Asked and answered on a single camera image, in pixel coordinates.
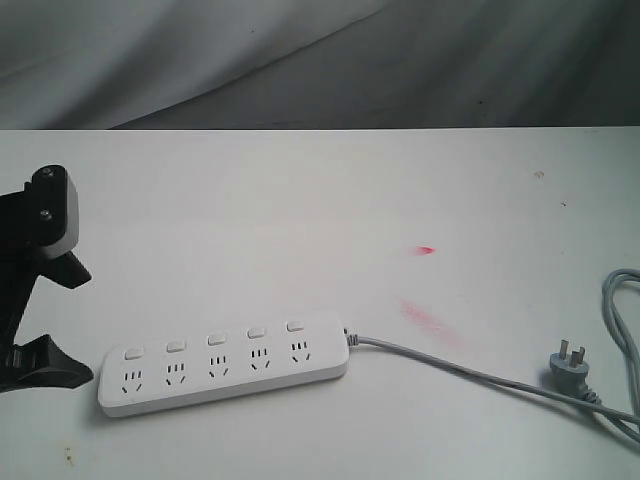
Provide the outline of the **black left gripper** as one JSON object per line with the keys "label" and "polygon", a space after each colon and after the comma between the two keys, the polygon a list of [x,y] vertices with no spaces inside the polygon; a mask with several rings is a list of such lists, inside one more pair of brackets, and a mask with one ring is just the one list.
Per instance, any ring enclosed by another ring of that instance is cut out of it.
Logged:
{"label": "black left gripper", "polygon": [[[1,197],[1,388],[75,389],[94,379],[85,364],[63,352],[49,334],[24,345],[15,343],[35,281],[41,254],[50,233],[50,208],[35,181],[20,192]],[[47,260],[43,276],[75,289],[92,276],[73,252]]]}

